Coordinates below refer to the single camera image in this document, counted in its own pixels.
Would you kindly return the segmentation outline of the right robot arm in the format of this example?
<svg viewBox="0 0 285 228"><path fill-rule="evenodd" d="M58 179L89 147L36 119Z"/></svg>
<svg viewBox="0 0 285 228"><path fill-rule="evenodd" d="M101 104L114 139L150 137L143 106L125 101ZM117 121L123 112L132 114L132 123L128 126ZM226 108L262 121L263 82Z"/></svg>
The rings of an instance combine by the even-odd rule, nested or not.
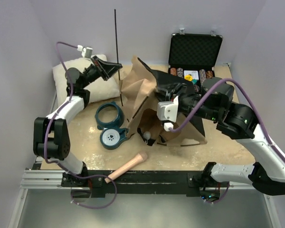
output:
<svg viewBox="0 0 285 228"><path fill-rule="evenodd" d="M192 93L185 83L158 85L158 119L171 133L181 131L194 116L210 120L218 131L244 146L255 158L248 165L209 162L194 178L196 185L238 182L266 195L285 195L285 154L269 136L253 103L233 101L235 87L236 81L219 77L206 79L199 93Z"/></svg>

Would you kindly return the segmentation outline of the tan fabric pet tent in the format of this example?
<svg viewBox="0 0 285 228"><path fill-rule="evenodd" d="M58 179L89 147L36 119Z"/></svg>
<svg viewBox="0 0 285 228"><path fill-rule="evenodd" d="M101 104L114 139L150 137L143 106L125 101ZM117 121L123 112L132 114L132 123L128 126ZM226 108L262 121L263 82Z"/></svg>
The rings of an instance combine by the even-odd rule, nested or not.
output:
<svg viewBox="0 0 285 228"><path fill-rule="evenodd" d="M207 139L201 129L192 123L187 123L177 133L164 130L157 117L159 99L155 96L155 89L159 83L169 83L170 79L173 82L185 82L177 76L151 69L140 58L133 56L132 69L120 82L123 113L128 130L126 137L130 138L136 133L142 137L145 132L149 132L151 137L146 143L150 146L154 143L167 146L206 144Z"/></svg>

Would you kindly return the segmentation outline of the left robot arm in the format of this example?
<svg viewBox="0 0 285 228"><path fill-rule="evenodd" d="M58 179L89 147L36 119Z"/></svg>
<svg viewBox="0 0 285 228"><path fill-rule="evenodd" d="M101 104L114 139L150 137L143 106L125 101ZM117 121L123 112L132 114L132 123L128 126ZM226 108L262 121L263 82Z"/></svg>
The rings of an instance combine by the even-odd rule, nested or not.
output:
<svg viewBox="0 0 285 228"><path fill-rule="evenodd" d="M48 116L38 117L34 121L34 154L72 175L72 181L77 186L85 186L89 175L86 164L71 152L67 125L87 107L90 92L86 87L98 79L108 81L123 67L120 63L103 61L97 56L93 56L90 62L90 66L82 72L74 67L65 69L65 102Z"/></svg>

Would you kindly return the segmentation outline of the black tent pole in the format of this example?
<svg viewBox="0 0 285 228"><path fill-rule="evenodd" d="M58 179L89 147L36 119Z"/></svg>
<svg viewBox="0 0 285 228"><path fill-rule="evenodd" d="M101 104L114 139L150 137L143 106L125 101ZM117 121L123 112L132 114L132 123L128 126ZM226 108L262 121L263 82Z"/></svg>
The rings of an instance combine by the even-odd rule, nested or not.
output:
<svg viewBox="0 0 285 228"><path fill-rule="evenodd" d="M117 12L116 12L116 9L114 9L114 30L115 30L116 60L117 60L117 63L119 63L118 33L117 33ZM118 84L119 84L119 90L120 90L121 106L123 107L123 99L122 99L122 93L121 93L121 75L120 75L120 70L118 70Z"/></svg>

